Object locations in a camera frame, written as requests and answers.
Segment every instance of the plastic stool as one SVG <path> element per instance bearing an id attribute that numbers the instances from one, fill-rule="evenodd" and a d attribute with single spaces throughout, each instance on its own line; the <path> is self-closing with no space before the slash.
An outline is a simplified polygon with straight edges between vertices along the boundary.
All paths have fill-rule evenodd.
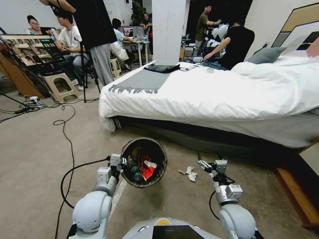
<path id="1" fill-rule="evenodd" d="M 81 97 L 77 89 L 74 87 L 70 79 L 67 77 L 65 73 L 51 75 L 51 76 L 42 76 L 48 86 L 48 90 L 50 95 L 58 102 L 64 103 L 64 98 L 70 95 L 75 95 L 77 98 Z M 62 85 L 66 92 L 59 92 L 56 82 L 62 81 Z"/>
<path id="2" fill-rule="evenodd" d="M 122 74 L 119 60 L 117 58 L 113 58 L 110 61 L 112 66 L 112 75 L 114 75 L 114 77 L 119 77 L 120 74 Z"/>

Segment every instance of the crumpled tissue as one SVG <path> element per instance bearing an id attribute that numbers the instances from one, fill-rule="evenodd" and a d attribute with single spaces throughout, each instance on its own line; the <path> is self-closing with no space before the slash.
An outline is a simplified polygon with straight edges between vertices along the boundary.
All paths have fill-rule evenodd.
<path id="1" fill-rule="evenodd" d="M 193 173 L 193 172 L 192 172 L 193 169 L 194 169 L 194 167 L 188 166 L 185 173 L 184 173 L 183 171 L 181 171 L 181 170 L 178 170 L 178 171 L 179 171 L 180 173 L 184 174 L 184 175 L 185 175 L 185 174 L 188 174 L 189 180 L 194 182 L 194 181 L 195 181 L 195 178 L 196 178 L 196 176 L 197 176 L 197 173 Z"/>

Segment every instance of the black trash can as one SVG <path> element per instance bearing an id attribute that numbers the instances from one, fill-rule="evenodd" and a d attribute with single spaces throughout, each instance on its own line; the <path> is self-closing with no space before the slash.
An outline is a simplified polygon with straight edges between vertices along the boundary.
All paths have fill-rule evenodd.
<path id="1" fill-rule="evenodd" d="M 160 181 L 163 177 L 167 165 L 166 153 L 156 140 L 144 137 L 129 141 L 122 149 L 122 157 L 128 158 L 138 147 L 143 149 L 144 154 L 149 155 L 152 163 L 157 164 L 155 171 L 146 181 L 142 180 L 141 182 L 133 181 L 129 170 L 122 173 L 122 177 L 134 187 L 147 188 Z"/>

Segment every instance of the wooden cabinet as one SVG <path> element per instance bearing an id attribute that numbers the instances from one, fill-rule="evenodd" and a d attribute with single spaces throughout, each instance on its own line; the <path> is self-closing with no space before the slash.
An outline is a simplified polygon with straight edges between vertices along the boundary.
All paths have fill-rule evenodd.
<path id="1" fill-rule="evenodd" d="M 302 226 L 319 229 L 319 140 L 276 168 Z"/>

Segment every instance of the white pillar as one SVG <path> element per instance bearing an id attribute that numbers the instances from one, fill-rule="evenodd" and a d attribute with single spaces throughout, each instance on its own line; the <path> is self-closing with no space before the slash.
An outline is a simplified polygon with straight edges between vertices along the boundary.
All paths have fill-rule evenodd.
<path id="1" fill-rule="evenodd" d="M 152 0 L 154 60 L 177 63 L 186 0 Z"/>

